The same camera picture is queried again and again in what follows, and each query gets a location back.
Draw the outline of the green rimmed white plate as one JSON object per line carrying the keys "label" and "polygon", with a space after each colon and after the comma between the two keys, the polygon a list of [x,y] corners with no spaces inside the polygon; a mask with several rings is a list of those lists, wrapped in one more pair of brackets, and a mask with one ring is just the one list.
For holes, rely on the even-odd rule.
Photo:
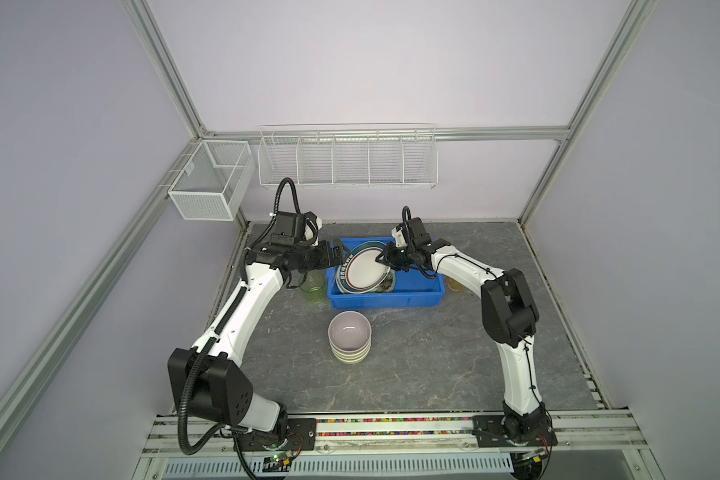
{"label": "green rimmed white plate", "polygon": [[376,293],[377,286],[392,269],[381,265],[375,258],[386,247],[386,243],[370,240],[351,249],[346,262],[339,266],[335,275],[338,290],[343,294]]}

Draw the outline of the green flower plate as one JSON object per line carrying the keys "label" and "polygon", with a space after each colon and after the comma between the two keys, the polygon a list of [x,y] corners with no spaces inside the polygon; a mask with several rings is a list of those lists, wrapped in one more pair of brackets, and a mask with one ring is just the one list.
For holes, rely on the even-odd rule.
{"label": "green flower plate", "polygon": [[384,280],[377,286],[376,293],[389,293],[394,290],[396,283],[396,275],[394,271],[390,271],[385,276]]}

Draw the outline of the purple top bowl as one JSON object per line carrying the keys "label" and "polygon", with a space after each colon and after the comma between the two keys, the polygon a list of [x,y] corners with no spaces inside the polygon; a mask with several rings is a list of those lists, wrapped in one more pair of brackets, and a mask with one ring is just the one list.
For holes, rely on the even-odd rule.
{"label": "purple top bowl", "polygon": [[343,352],[355,352],[366,347],[372,339],[368,318],[357,311],[337,314],[328,326],[328,339],[332,347]]}

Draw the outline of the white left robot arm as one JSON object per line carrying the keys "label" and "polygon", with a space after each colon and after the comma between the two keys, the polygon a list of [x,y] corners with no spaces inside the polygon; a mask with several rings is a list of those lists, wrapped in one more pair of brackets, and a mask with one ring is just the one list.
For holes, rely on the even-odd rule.
{"label": "white left robot arm", "polygon": [[196,454],[225,427],[285,440],[286,407],[254,392],[241,370],[246,348],[268,304],[292,272],[338,267],[348,254],[340,240],[307,240],[291,246],[268,243],[246,249],[240,281],[215,320],[191,348],[175,349],[168,360],[183,454]]}

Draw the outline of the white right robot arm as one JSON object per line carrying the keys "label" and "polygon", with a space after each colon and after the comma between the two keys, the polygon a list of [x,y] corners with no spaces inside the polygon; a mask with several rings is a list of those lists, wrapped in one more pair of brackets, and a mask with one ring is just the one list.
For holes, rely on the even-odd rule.
{"label": "white right robot arm", "polygon": [[416,248],[388,243],[376,261],[395,271],[444,275],[479,297],[482,325],[495,342],[503,380],[502,435],[512,445],[539,440],[557,444],[551,414],[539,392],[534,343],[539,312],[524,274],[484,264],[453,245],[436,240]]}

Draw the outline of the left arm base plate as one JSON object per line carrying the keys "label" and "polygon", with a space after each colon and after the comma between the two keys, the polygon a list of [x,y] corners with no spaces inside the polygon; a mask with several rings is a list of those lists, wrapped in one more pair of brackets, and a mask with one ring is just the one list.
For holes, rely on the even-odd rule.
{"label": "left arm base plate", "polygon": [[317,440],[317,419],[289,417],[280,432],[251,431],[236,438],[244,452],[312,451]]}

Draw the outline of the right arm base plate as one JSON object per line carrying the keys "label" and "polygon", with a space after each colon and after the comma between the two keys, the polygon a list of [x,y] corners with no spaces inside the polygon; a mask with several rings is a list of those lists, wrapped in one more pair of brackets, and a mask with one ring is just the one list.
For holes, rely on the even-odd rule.
{"label": "right arm base plate", "polygon": [[488,447],[555,447],[558,439],[549,418],[524,431],[522,422],[516,430],[508,429],[501,414],[476,415],[472,418],[472,434],[481,448]]}

